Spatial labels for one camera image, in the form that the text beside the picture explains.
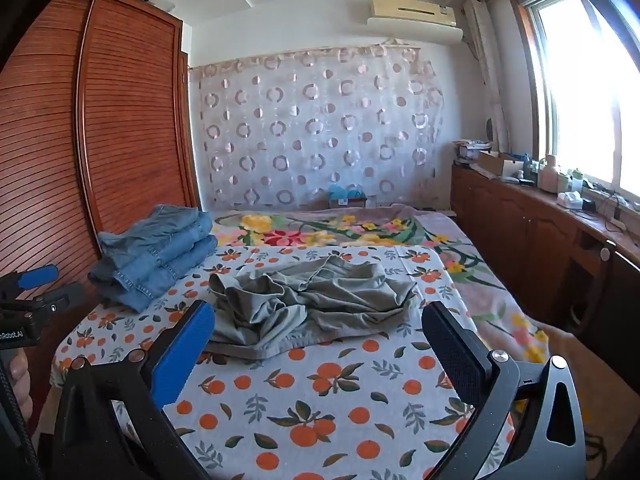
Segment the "human hand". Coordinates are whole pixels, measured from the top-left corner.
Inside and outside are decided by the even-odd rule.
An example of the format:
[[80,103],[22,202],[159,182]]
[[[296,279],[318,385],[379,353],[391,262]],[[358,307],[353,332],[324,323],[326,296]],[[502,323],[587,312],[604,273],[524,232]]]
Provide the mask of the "human hand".
[[29,420],[33,411],[33,401],[29,396],[31,389],[31,377],[29,376],[27,354],[20,348],[18,353],[9,363],[9,374],[15,381],[14,395],[20,405],[20,410],[24,420]]

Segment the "curtain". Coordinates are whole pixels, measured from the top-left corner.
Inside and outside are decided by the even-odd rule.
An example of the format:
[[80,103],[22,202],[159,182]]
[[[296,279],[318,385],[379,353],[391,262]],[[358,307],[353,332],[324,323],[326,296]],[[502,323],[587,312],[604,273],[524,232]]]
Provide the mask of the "curtain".
[[331,184],[377,205],[424,202],[442,91],[420,50],[287,52],[190,69],[206,210],[326,207]]
[[501,64],[494,24],[491,21],[486,3],[478,0],[466,0],[464,9],[471,29],[471,37],[478,53],[482,77],[489,91],[494,149],[500,152],[510,152],[510,135],[500,100]]

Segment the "window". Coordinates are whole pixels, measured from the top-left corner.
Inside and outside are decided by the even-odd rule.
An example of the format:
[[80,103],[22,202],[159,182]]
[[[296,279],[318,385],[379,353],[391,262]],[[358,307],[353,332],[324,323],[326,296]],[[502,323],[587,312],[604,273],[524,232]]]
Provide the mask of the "window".
[[539,151],[623,194],[640,196],[640,72],[588,0],[520,0],[531,55]]

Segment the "wooden wardrobe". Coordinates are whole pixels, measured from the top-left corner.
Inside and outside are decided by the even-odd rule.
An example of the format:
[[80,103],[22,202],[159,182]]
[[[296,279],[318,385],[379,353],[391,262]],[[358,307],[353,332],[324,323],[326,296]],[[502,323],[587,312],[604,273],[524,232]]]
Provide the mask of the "wooden wardrobe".
[[[181,33],[140,0],[53,0],[33,23],[0,73],[0,275],[56,264],[42,290],[86,283],[97,232],[196,205]],[[36,410],[87,290],[28,351]]]

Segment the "denim clothing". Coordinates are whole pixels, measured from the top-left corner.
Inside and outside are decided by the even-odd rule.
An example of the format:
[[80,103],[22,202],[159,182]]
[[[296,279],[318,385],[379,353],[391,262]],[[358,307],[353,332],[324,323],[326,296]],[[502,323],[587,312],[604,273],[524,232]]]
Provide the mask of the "denim clothing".
[[209,234],[211,217],[194,208],[157,205],[121,235],[99,233],[102,259],[89,272],[96,284],[132,290],[159,266],[189,251]]
[[201,264],[202,261],[216,250],[218,240],[213,235],[207,235],[194,243],[191,250],[180,254],[170,262],[162,263],[152,269],[145,277],[139,279],[135,286],[126,288],[115,280],[101,281],[91,276],[91,282],[98,291],[110,300],[130,306],[136,312],[145,310],[153,300],[165,294],[175,282],[184,277],[190,269]]

